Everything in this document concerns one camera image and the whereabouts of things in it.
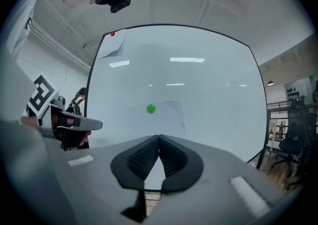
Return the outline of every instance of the wooden floor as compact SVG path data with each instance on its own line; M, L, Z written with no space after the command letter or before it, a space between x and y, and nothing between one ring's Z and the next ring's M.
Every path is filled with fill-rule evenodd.
M293 173L292 173L292 176L289 178L286 177L288 173L287 163L284 162L284 163L275 165L274 168L271 168L271 165L274 162L279 161L281 159L280 157L275 159L275 156L278 153L284 155L283 153L280 153L277 151L272 151L272 152L266 151L264 155L264 159L262 161L260 171L266 174L268 178L272 182L274 182L284 192L285 195L288 195L291 192L293 192L295 189L297 189L298 187L301 187L301 185L295 185L295 186L291 186L289 190L286 189L289 183L297 181L299 179L298 177L295 176L297 165L293 163L291 164ZM256 157L249 164L256 168L258 158L259 157ZM160 201L160 193L146 192L145 197L146 197L146 204L147 204L147 216L149 216L152 210L157 205L158 201Z

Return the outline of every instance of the hand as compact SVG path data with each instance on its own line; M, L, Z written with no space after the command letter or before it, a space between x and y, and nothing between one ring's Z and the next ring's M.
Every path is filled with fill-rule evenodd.
M32 117L26 117L26 116L22 116L21 119L21 124L31 127L33 129L36 129L38 131L41 132L40 130L40 126L39 126L39 122L38 119L36 118L36 116L32 116ZM57 114L52 114L51 116L51 121L52 121L52 129L53 131L56 129L57 124L58 124L58 115ZM73 118L68 118L67 119L67 125L68 126L72 126L73 125ZM91 134L91 131L87 132L84 136L84 138L82 139L80 146L84 145L85 142L88 142L88 136Z

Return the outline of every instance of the green ball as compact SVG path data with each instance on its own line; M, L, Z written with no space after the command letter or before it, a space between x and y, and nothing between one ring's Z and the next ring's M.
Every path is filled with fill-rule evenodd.
M154 113L154 111L156 110L156 106L155 105L153 105L153 104L149 104L148 106L147 106L147 111L149 112L149 113Z

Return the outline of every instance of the whiteboard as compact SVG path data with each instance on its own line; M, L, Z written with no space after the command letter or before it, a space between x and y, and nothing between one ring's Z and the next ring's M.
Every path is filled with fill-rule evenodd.
M103 122L90 136L90 147L130 140L131 107L144 105L146 113L147 104L180 101L186 139L244 161L261 151L266 97L247 45L178 25L137 26L116 34L102 38L87 84L87 116ZM141 115L136 114L137 122ZM172 134L170 129L169 134L184 138L180 131ZM160 188L161 182L158 186L153 181L146 181L146 188Z

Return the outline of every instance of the sleeve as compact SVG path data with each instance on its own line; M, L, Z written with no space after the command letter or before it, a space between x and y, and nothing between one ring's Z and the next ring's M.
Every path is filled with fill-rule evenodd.
M80 114L81 114L82 116L84 116L85 100L83 100L83 101L79 104L79 109L80 109Z

